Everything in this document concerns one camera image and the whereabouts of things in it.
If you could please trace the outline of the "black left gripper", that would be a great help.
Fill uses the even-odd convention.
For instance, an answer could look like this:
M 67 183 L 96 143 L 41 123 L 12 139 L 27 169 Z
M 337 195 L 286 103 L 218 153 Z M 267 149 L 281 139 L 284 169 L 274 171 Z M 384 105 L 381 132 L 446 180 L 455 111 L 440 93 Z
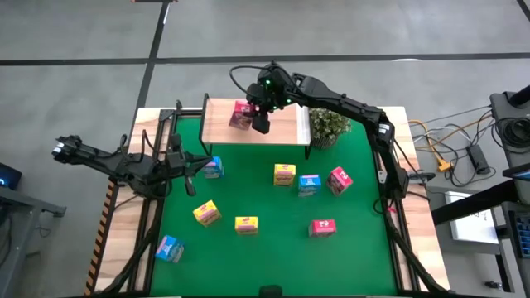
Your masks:
M 169 137 L 169 147 L 166 151 L 166 174 L 172 180 L 183 177 L 185 180 L 185 190 L 189 196 L 195 196 L 196 190 L 192 178 L 207 166 L 213 157 L 211 155 L 196 155 L 182 148 L 180 134 L 173 134 Z

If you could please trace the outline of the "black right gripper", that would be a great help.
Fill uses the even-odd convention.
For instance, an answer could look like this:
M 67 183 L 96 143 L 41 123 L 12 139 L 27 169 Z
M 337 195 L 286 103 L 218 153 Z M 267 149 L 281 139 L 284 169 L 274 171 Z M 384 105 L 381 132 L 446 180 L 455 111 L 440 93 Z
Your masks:
M 262 134 L 270 131 L 268 115 L 292 103 L 290 93 L 295 83 L 292 77 L 275 61 L 263 67 L 256 83 L 247 88 L 247 102 L 243 103 L 243 112 L 249 113 L 252 128 Z

